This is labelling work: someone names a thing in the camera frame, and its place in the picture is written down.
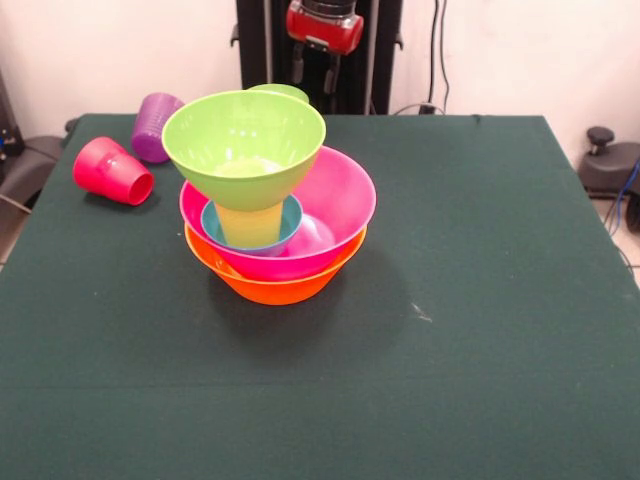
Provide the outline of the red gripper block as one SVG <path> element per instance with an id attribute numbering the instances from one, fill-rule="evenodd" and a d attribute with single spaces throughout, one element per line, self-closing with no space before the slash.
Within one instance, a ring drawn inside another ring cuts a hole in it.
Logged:
<path id="1" fill-rule="evenodd" d="M 364 30 L 364 19 L 356 13 L 356 1 L 291 1 L 286 12 L 288 35 L 297 41 L 293 48 L 291 81 L 302 82 L 304 44 L 313 45 L 329 55 L 329 68 L 323 91 L 334 95 L 337 89 L 341 56 L 358 46 Z"/>

